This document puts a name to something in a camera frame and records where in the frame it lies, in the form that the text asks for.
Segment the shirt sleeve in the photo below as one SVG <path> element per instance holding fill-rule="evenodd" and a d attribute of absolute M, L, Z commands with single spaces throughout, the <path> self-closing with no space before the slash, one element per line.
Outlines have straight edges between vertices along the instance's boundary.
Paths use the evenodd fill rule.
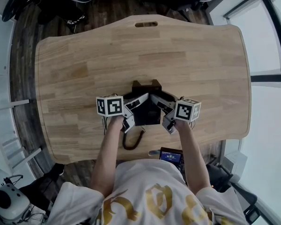
<path fill-rule="evenodd" d="M 202 203 L 207 213 L 209 212 L 211 214 L 212 218 L 209 218 L 214 223 L 223 225 L 248 224 L 232 187 L 224 193 L 219 193 L 211 187 L 206 187 L 201 189 L 196 194 L 196 197 Z"/>
<path fill-rule="evenodd" d="M 103 194 L 98 191 L 65 182 L 56 198 L 47 224 L 77 225 L 95 218 L 103 200 Z"/>

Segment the dark wooden floor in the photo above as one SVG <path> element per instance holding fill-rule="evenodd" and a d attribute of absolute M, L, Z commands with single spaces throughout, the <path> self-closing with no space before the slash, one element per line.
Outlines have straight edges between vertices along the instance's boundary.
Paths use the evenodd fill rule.
<path fill-rule="evenodd" d="M 139 0 L 92 0 L 88 4 L 78 4 L 78 7 L 88 19 L 77 25 L 76 33 L 95 29 L 130 15 L 163 14 L 166 9 L 164 6 L 154 4 L 141 6 Z M 64 21 L 58 17 L 46 25 L 38 25 L 39 12 L 40 9 L 37 6 L 30 4 L 21 13 L 16 23 L 10 60 L 10 92 L 12 101 L 30 100 L 29 104 L 14 108 L 15 122 L 22 145 L 28 152 L 43 147 L 44 150 L 36 156 L 36 161 L 41 170 L 46 173 L 54 162 L 46 148 L 37 111 L 34 85 L 35 48 L 37 43 L 44 38 L 71 33 Z M 207 24 L 203 10 L 189 11 L 188 15 L 194 23 Z M 178 12 L 170 11 L 168 16 L 183 20 Z M 65 180 L 76 185 L 88 186 L 93 165 L 94 161 L 91 160 L 67 165 L 64 175 L 58 182 L 58 187 Z M 37 178 L 43 175 L 35 161 L 32 160 L 30 166 Z"/>

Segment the display screen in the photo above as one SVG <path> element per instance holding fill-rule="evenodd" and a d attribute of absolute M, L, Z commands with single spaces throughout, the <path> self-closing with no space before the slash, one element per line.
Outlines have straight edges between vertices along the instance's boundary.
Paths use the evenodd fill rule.
<path fill-rule="evenodd" d="M 181 154 L 171 153 L 171 152 L 161 152 L 160 159 L 168 162 L 179 163 Z"/>

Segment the electronic device with screen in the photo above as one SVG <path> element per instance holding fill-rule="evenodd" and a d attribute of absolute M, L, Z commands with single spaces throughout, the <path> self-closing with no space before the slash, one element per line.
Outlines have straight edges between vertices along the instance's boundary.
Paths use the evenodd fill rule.
<path fill-rule="evenodd" d="M 184 170 L 184 158 L 182 150 L 161 147 L 159 159 L 172 163 L 181 172 Z"/>

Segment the wooden table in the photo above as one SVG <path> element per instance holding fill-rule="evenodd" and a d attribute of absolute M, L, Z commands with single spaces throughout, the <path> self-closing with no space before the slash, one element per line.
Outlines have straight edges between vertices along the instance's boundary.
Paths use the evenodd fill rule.
<path fill-rule="evenodd" d="M 200 144 L 240 139 L 249 132 L 250 71 L 242 34 L 232 25 L 130 16 L 84 33 L 42 40 L 35 72 L 43 133 L 58 163 L 96 159 L 104 128 L 95 97 L 124 95 L 133 80 L 149 84 L 157 79 L 164 91 L 201 101 L 194 128 Z M 120 139 L 118 159 L 148 158 L 150 150 L 162 146 L 180 148 L 178 133 L 169 135 L 162 125 L 145 129 L 133 151 L 124 150 Z M 132 128 L 127 144 L 140 130 Z"/>

